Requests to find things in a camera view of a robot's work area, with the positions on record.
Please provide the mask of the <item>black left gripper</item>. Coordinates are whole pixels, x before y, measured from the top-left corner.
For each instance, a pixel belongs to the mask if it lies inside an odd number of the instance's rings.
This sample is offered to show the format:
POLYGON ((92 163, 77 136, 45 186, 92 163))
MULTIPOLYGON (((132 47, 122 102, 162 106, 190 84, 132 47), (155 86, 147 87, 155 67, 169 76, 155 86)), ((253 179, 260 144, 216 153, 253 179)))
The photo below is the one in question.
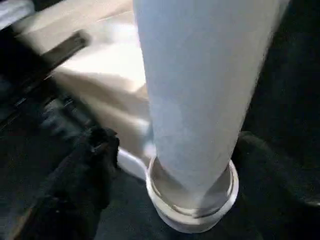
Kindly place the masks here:
POLYGON ((58 86, 53 71, 86 48, 89 36, 83 31, 41 57, 0 59, 0 122, 11 116, 24 116, 53 136, 73 140, 93 132, 93 118, 69 91, 58 86))

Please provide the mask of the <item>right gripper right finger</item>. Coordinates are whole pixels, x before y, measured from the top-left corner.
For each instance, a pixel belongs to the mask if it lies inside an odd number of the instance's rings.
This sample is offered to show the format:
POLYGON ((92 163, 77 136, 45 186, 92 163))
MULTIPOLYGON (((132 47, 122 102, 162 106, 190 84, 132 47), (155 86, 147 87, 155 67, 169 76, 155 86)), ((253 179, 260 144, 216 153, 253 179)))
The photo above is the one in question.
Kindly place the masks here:
POLYGON ((299 167, 276 147, 241 132, 235 149, 240 191, 265 240, 320 238, 320 171, 299 167))

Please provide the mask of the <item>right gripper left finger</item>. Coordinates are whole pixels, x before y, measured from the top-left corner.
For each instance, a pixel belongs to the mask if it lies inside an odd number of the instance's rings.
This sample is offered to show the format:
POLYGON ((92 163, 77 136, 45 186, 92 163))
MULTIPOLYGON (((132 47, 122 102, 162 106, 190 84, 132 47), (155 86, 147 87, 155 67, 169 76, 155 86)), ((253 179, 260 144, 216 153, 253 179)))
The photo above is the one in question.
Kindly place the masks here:
POLYGON ((111 198, 120 140, 92 128, 49 175, 24 222, 26 240, 92 240, 111 198))

